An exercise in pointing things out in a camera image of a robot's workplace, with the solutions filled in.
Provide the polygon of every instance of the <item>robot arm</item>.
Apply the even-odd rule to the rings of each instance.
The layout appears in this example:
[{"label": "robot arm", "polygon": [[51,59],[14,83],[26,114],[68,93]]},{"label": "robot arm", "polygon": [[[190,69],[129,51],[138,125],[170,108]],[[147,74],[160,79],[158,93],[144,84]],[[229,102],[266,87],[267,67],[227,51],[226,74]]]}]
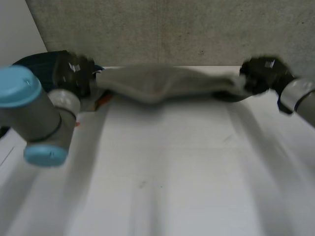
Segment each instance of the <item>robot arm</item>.
[{"label": "robot arm", "polygon": [[240,73],[247,80],[245,90],[253,94],[276,91],[280,111],[296,112],[315,127],[315,80],[295,77],[277,57],[253,58],[242,65]]},{"label": "robot arm", "polygon": [[0,70],[0,125],[12,127],[27,142],[26,161],[41,167],[65,162],[81,102],[91,98],[90,85],[148,104],[193,94],[212,94],[223,101],[236,102],[273,89],[279,95],[282,112],[296,112],[315,127],[315,81],[294,77],[275,57],[245,62],[240,77],[140,65],[107,70],[95,80],[93,66],[94,62],[85,57],[61,57],[54,71],[58,89],[48,94],[25,67]]}]

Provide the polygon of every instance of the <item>cloth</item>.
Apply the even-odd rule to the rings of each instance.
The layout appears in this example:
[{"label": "cloth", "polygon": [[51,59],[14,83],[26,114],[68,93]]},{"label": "cloth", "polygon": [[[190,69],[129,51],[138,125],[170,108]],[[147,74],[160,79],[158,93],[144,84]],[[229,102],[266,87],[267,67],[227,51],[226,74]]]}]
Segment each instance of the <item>cloth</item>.
[{"label": "cloth", "polygon": [[172,97],[215,94],[230,101],[243,100],[245,78],[235,75],[211,76],[182,67],[164,64],[140,64],[105,69],[96,75],[99,88],[154,104]]}]

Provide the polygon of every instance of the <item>gray wall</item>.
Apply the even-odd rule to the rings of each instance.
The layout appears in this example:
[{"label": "gray wall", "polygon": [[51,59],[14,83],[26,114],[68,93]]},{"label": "gray wall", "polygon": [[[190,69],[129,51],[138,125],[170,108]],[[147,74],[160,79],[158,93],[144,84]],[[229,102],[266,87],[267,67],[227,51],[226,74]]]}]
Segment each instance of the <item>gray wall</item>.
[{"label": "gray wall", "polygon": [[315,75],[314,0],[26,0],[48,50],[101,65],[240,65],[281,55]]}]

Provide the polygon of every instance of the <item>white surface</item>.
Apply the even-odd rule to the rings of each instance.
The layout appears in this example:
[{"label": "white surface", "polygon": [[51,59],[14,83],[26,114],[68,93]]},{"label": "white surface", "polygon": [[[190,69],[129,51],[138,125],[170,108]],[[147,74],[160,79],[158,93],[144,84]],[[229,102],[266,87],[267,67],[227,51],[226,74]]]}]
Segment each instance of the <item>white surface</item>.
[{"label": "white surface", "polygon": [[46,52],[25,0],[0,1],[0,66]]},{"label": "white surface", "polygon": [[[196,67],[210,73],[238,67]],[[0,167],[4,236],[313,236],[315,132],[269,93],[82,114],[67,163]],[[2,154],[11,149],[3,149]]]}]

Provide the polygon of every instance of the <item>blue joint cap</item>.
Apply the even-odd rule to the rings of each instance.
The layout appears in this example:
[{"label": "blue joint cap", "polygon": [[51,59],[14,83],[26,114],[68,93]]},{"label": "blue joint cap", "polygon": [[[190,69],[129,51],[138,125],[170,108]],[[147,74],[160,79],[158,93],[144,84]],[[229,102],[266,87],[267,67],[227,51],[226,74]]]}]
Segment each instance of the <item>blue joint cap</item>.
[{"label": "blue joint cap", "polygon": [[15,108],[33,102],[41,93],[40,81],[24,66],[0,69],[0,108]]},{"label": "blue joint cap", "polygon": [[24,150],[24,159],[40,167],[61,166],[68,156],[68,151],[54,145],[32,145]]}]

